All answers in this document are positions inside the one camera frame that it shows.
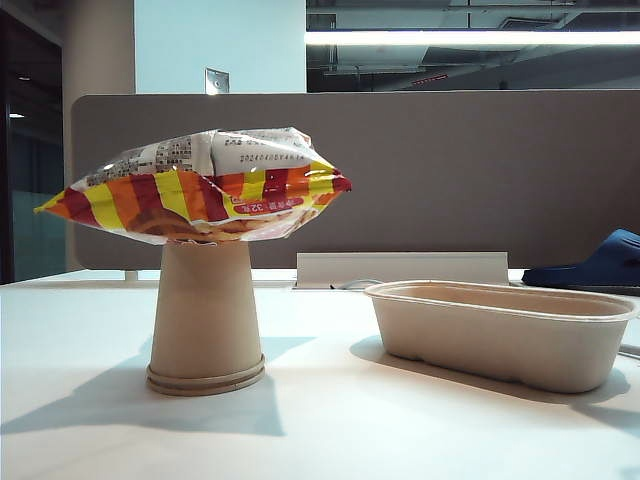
upside-down paper cup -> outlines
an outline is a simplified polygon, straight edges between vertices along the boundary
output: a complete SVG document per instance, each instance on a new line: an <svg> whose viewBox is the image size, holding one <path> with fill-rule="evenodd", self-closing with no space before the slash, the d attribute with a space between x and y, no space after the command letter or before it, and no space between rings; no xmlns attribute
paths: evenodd
<svg viewBox="0 0 640 480"><path fill-rule="evenodd" d="M247 242L167 243L149 387L169 395L210 395L263 375Z"/></svg>

paper tray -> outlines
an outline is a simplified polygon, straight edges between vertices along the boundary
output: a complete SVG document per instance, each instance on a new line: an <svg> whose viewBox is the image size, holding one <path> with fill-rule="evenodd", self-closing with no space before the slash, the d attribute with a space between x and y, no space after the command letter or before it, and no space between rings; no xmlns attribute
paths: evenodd
<svg viewBox="0 0 640 480"><path fill-rule="evenodd" d="M631 301L596 293L409 281L365 290L392 355L564 393L611 371Z"/></svg>

red and yellow stripes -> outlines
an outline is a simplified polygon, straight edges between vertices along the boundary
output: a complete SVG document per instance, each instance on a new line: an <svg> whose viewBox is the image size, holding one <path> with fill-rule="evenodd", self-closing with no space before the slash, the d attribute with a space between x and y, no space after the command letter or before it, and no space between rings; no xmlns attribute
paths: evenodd
<svg viewBox="0 0 640 480"><path fill-rule="evenodd" d="M61 217L101 227L127 230L141 213L170 210L189 222L218 222L242 213L237 206L301 205L322 210L351 183L339 171L322 162L289 168L203 177L192 171L169 170L129 175L80 192L72 188L56 195L36 211L48 210Z"/></svg>

pulp container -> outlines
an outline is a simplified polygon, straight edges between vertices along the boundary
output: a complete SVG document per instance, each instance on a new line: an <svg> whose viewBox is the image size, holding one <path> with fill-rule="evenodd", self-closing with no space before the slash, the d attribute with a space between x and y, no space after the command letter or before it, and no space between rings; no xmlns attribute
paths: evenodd
<svg viewBox="0 0 640 480"><path fill-rule="evenodd" d="M390 354L563 393L606 380L639 313L612 295L462 282L393 282L365 293Z"/></svg>
<svg viewBox="0 0 640 480"><path fill-rule="evenodd" d="M247 243L167 243L148 386L168 395L210 395L263 375Z"/></svg>

chip bag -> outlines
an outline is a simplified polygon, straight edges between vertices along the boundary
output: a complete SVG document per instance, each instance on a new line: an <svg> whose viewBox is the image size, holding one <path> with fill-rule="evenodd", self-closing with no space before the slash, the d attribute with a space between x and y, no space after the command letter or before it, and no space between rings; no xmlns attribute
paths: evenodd
<svg viewBox="0 0 640 480"><path fill-rule="evenodd" d="M268 240L345 190L294 128L211 130L123 152L35 211L155 245Z"/></svg>

